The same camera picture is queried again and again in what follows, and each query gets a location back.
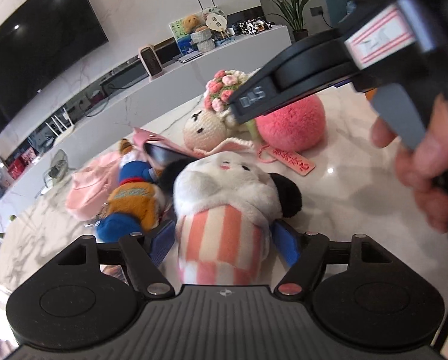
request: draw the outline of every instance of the plush panda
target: plush panda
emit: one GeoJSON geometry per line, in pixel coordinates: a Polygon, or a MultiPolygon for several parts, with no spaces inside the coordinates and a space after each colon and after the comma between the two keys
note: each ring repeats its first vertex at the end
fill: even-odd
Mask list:
{"type": "Polygon", "coordinates": [[[170,164],[160,186],[174,195],[184,284],[255,283],[269,252],[270,224],[302,207],[292,181],[229,151],[170,164]]]}

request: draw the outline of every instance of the stuffed toy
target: stuffed toy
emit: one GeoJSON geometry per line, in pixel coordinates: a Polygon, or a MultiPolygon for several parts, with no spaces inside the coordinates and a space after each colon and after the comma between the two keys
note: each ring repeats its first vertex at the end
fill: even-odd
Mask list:
{"type": "Polygon", "coordinates": [[[221,116],[207,109],[192,114],[182,132],[186,147],[198,157],[254,147],[250,141],[228,137],[229,132],[221,116]]]}
{"type": "Polygon", "coordinates": [[[182,26],[184,27],[184,31],[188,34],[194,32],[196,27],[201,27],[201,22],[196,15],[189,15],[182,19],[182,26]]]}
{"type": "Polygon", "coordinates": [[[119,186],[110,194],[97,227],[103,242],[117,242],[126,234],[152,230],[165,209],[164,195],[156,185],[157,174],[143,154],[127,139],[120,142],[119,152],[119,186]]]}
{"type": "Polygon", "coordinates": [[[168,165],[160,178],[174,193],[180,279],[184,284],[256,283],[269,252],[270,224],[302,207],[299,188],[234,152],[168,165]]]}
{"type": "Polygon", "coordinates": [[[253,142],[230,137],[240,132],[241,126],[228,105],[230,95],[250,76],[237,70],[220,70],[206,84],[204,109],[194,113],[184,126],[184,142],[188,149],[203,156],[254,148],[253,142]]]}
{"type": "Polygon", "coordinates": [[[234,91],[244,84],[251,75],[242,71],[218,71],[212,80],[206,84],[204,92],[204,108],[214,111],[224,121],[230,130],[238,130],[234,116],[229,109],[229,98],[234,91]]]}
{"type": "Polygon", "coordinates": [[[271,146],[301,152],[318,144],[325,132],[325,110],[317,95],[256,118],[261,137],[271,146]]]}

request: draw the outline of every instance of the logo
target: logo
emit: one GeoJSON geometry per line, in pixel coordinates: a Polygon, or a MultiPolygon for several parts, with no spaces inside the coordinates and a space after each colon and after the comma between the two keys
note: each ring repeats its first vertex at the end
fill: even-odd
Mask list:
{"type": "Polygon", "coordinates": [[[228,296],[231,296],[232,294],[233,294],[233,292],[227,288],[219,291],[219,295],[222,295],[225,298],[227,298],[228,296]]]}
{"type": "Polygon", "coordinates": [[[248,92],[247,96],[242,96],[239,100],[243,108],[250,107],[252,104],[266,97],[266,93],[261,86],[256,86],[252,92],[248,92]]]}

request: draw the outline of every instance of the wall socket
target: wall socket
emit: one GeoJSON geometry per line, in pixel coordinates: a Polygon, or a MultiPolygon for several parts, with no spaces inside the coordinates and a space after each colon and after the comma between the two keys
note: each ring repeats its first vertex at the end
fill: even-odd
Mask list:
{"type": "Polygon", "coordinates": [[[311,15],[312,16],[322,16],[324,14],[324,10],[322,7],[314,7],[311,8],[311,15]]]}

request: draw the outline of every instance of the green plant leaves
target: green plant leaves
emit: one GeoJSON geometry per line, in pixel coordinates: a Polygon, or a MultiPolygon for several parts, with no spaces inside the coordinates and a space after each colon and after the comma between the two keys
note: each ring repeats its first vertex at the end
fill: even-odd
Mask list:
{"type": "Polygon", "coordinates": [[[294,31],[304,30],[304,7],[311,0],[270,0],[277,5],[282,15],[273,13],[282,17],[294,31]]]}

